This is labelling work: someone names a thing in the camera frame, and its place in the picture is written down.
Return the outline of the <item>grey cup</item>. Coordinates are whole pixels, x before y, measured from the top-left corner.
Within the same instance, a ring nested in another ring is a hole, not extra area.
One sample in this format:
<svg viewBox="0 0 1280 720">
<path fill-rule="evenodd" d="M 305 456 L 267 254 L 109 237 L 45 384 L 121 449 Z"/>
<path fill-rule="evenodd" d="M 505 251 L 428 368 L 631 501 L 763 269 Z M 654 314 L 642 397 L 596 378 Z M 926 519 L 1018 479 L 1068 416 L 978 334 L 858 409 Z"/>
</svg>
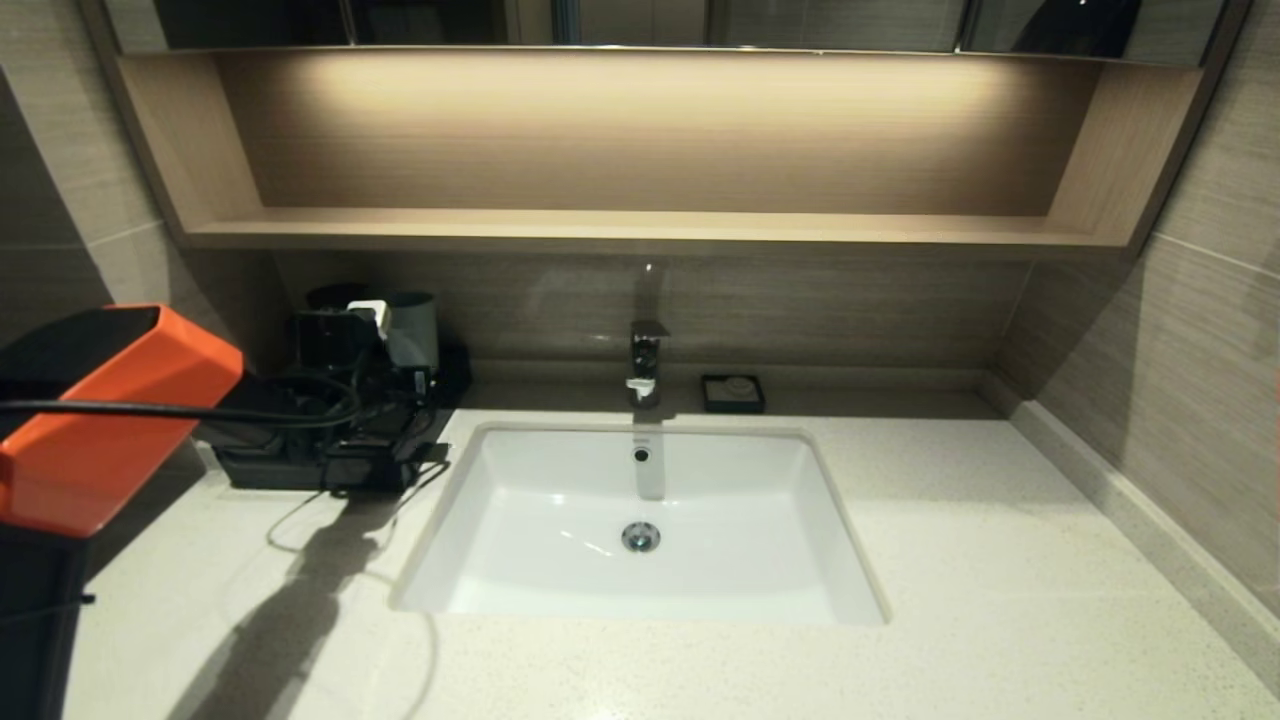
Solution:
<svg viewBox="0 0 1280 720">
<path fill-rule="evenodd" d="M 397 366 L 440 368 L 436 302 L 431 293 L 397 291 L 387 293 L 387 351 Z"/>
</svg>

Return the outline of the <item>black amenity tray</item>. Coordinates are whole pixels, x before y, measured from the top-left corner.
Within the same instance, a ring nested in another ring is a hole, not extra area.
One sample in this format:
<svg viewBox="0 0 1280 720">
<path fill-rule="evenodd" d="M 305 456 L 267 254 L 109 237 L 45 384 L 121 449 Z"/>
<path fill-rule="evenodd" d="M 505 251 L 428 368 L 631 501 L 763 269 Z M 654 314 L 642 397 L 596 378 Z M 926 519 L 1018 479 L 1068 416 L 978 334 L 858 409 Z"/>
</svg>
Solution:
<svg viewBox="0 0 1280 720">
<path fill-rule="evenodd" d="M 415 478 L 415 470 L 388 448 L 339 447 L 312 456 L 218 447 L 212 452 L 237 489 L 399 495 Z"/>
</svg>

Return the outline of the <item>black box body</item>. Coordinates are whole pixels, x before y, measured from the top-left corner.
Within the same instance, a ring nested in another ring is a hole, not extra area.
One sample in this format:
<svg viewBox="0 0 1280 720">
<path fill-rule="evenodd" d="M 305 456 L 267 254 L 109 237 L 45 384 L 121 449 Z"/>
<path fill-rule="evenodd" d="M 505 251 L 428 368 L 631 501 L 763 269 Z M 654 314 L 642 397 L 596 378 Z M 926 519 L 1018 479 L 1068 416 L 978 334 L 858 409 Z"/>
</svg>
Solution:
<svg viewBox="0 0 1280 720">
<path fill-rule="evenodd" d="M 442 356 L 440 368 L 433 373 L 435 379 L 433 402 L 430 406 L 416 406 L 413 456 L 408 461 L 402 461 L 415 470 L 415 478 L 424 462 L 443 462 L 448 456 L 448 448 L 439 443 L 439 438 L 471 386 L 472 373 L 467 351 L 461 347 L 447 348 Z M 338 415 L 324 414 L 320 409 L 305 406 L 305 400 L 308 397 L 305 388 L 306 380 L 305 377 L 294 372 L 269 379 L 247 375 L 232 391 L 224 405 L 236 411 L 328 419 L 328 425 L 340 421 L 342 418 Z M 248 423 L 202 421 L 197 427 L 195 437 L 210 445 L 212 450 L 218 447 L 250 454 L 312 456 L 306 432 L 311 428 L 319 427 L 262 427 Z M 333 495 L 348 493 L 385 492 Z"/>
</svg>

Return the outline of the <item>black cylindrical container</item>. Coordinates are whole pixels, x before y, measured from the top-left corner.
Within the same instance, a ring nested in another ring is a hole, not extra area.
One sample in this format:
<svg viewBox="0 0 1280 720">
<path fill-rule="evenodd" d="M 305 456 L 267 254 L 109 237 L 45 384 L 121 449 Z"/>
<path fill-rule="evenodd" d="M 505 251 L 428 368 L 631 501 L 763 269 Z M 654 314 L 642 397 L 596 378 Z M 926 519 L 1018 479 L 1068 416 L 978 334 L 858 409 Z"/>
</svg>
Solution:
<svg viewBox="0 0 1280 720">
<path fill-rule="evenodd" d="M 340 282 L 323 284 L 307 291 L 303 296 L 305 306 L 310 311 L 343 311 L 352 302 L 374 300 L 378 293 L 369 284 L 358 282 Z"/>
</svg>

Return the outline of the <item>chrome faucet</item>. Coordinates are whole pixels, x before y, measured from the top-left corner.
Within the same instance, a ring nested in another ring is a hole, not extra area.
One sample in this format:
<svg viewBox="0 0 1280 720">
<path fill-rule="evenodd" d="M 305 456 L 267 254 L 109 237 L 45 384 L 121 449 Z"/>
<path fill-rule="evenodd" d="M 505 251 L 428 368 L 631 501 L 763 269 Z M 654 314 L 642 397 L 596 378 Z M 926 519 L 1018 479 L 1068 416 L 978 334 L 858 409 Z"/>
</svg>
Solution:
<svg viewBox="0 0 1280 720">
<path fill-rule="evenodd" d="M 636 410 L 660 401 L 660 346 L 669 331 L 657 320 L 635 320 L 630 327 L 630 375 L 625 380 L 628 401 Z"/>
</svg>

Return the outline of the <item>white ceramic sink basin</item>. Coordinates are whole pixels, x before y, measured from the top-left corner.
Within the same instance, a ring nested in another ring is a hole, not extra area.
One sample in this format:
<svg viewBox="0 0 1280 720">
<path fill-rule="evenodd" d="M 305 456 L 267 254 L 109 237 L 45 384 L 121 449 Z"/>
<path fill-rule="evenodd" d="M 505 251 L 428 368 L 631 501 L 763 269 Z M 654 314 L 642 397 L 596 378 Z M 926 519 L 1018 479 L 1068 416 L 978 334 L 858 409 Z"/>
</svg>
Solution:
<svg viewBox="0 0 1280 720">
<path fill-rule="evenodd" d="M 620 541 L 634 521 L 650 553 Z M 797 430 L 486 423 L 397 582 L 411 612 L 883 626 L 890 610 Z"/>
</svg>

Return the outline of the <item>black soap dish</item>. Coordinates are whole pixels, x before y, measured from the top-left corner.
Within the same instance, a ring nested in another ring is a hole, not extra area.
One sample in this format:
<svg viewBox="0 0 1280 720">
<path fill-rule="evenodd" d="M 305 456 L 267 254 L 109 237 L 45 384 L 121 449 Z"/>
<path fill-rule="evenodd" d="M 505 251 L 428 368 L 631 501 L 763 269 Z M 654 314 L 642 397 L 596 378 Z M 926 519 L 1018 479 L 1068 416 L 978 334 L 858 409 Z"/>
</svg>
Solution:
<svg viewBox="0 0 1280 720">
<path fill-rule="evenodd" d="M 732 415 L 762 415 L 765 413 L 765 393 L 756 375 L 744 375 L 753 378 L 756 383 L 758 396 L 754 398 L 727 396 L 722 388 L 726 377 L 732 377 L 732 374 L 705 374 L 701 377 L 703 406 L 707 413 Z"/>
</svg>

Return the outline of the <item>mirror cabinet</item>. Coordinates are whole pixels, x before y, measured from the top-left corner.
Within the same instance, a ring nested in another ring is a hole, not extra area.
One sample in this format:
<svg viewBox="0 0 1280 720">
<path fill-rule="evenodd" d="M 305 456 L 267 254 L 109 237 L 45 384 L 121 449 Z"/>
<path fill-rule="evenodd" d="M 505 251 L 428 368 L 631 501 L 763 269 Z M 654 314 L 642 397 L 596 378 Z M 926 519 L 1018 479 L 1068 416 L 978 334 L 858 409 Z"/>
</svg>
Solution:
<svg viewBox="0 0 1280 720">
<path fill-rule="evenodd" d="M 265 47 L 975 53 L 1197 67 L 1229 0 L 101 0 L 124 54 Z"/>
</svg>

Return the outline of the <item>stone backsplash ledge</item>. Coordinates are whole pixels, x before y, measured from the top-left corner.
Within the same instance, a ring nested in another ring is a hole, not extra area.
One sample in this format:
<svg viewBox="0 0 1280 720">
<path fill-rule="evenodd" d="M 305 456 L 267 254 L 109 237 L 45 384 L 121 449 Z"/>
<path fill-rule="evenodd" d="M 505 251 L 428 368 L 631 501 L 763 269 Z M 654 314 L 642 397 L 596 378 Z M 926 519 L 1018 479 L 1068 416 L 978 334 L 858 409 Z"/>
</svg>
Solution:
<svg viewBox="0 0 1280 720">
<path fill-rule="evenodd" d="M 1034 400 L 993 372 L 980 397 L 1105 515 L 1280 700 L 1280 618 L 1151 497 Z"/>
</svg>

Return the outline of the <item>wooden wall shelf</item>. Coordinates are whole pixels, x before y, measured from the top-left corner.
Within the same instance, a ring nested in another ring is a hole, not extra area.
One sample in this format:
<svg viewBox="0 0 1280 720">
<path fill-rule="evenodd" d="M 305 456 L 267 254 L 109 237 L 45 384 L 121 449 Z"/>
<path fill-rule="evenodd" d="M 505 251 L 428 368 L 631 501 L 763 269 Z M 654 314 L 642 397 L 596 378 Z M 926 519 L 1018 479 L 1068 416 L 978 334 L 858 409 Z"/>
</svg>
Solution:
<svg viewBox="0 0 1280 720">
<path fill-rule="evenodd" d="M 992 55 L 106 53 L 192 249 L 1134 258 L 1206 68 Z"/>
</svg>

